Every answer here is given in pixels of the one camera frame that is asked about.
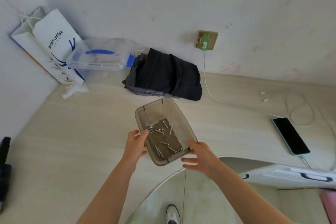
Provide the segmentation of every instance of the luckin coffee text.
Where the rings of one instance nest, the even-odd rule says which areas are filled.
[[[54,38],[51,39],[51,40],[49,41],[49,45],[48,45],[49,49],[52,48],[52,46],[53,46],[53,44],[55,43],[55,41],[56,41],[62,34],[63,34],[62,31],[57,32],[56,35],[54,36]]]

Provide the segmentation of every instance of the wall outlet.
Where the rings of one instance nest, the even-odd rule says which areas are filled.
[[[218,36],[218,32],[213,32],[213,31],[204,31],[204,30],[199,31],[197,42],[196,42],[196,48],[203,50],[203,45],[201,45],[201,42],[202,42],[202,36],[204,33],[210,35],[210,42],[209,42],[209,46],[207,47],[207,49],[213,50],[213,48],[215,47],[217,36]]]

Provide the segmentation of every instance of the plastic bin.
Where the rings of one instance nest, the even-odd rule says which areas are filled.
[[[132,65],[135,55],[131,53],[136,45],[138,44],[123,38],[82,40],[76,44],[66,63],[70,68],[76,69],[121,70],[126,65]]]
[[[145,142],[150,157],[158,166],[167,165],[190,152],[187,140],[197,142],[187,119],[171,98],[162,98],[139,107],[135,111],[135,118],[141,133],[149,129]]]

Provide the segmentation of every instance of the pink object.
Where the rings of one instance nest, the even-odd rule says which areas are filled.
[[[320,193],[325,211],[331,224],[336,224],[336,191],[323,190]]]

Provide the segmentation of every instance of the white shoe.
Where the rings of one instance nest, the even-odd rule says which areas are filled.
[[[180,214],[175,205],[169,205],[166,212],[167,223],[169,221],[175,221],[176,224],[180,224]]]

